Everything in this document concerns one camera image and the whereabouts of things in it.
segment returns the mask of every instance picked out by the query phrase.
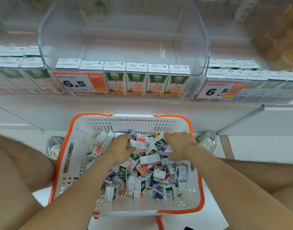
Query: grey floor strip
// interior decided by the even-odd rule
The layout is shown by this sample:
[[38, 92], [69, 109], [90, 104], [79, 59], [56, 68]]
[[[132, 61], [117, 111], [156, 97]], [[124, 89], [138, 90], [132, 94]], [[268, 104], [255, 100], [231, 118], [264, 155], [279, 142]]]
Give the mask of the grey floor strip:
[[230, 146], [229, 139], [227, 135], [220, 136], [222, 148], [226, 159], [235, 159], [232, 147]]

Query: bare leg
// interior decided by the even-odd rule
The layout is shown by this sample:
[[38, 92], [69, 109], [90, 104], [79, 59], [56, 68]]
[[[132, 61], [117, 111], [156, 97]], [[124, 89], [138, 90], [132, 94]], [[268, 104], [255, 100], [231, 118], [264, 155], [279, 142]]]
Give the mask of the bare leg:
[[0, 230], [15, 230], [43, 207], [32, 192], [46, 187], [53, 166], [45, 155], [0, 136]]
[[293, 211], [293, 164], [221, 159]]

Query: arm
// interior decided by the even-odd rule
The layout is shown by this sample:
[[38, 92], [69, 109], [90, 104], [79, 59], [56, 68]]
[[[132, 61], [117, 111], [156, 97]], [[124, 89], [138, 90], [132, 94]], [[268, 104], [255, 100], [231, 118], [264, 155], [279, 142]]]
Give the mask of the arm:
[[164, 134], [172, 161], [188, 159], [201, 173], [233, 229], [293, 230], [293, 212], [199, 145], [187, 133]]
[[126, 149], [130, 135], [115, 138], [73, 185], [37, 213], [20, 230], [87, 229], [102, 184], [114, 165], [126, 161], [135, 147]]

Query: price tag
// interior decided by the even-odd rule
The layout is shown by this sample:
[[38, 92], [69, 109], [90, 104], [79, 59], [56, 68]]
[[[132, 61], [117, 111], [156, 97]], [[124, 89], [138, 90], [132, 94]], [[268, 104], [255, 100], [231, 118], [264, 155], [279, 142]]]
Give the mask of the price tag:
[[53, 72], [68, 92], [108, 92], [103, 73]]
[[248, 82], [208, 81], [196, 99], [233, 99]]

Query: basket handle hole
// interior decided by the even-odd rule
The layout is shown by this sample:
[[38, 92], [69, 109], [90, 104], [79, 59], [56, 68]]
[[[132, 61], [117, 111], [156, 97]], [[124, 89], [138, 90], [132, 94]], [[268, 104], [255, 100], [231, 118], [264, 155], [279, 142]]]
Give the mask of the basket handle hole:
[[69, 165], [70, 165], [70, 161], [71, 161], [71, 157], [72, 157], [73, 148], [74, 148], [74, 143], [71, 143], [70, 148], [69, 148], [69, 152], [65, 152], [65, 153], [67, 153], [67, 158], [65, 160], [65, 166], [63, 168], [64, 174], [67, 173], [69, 170]]

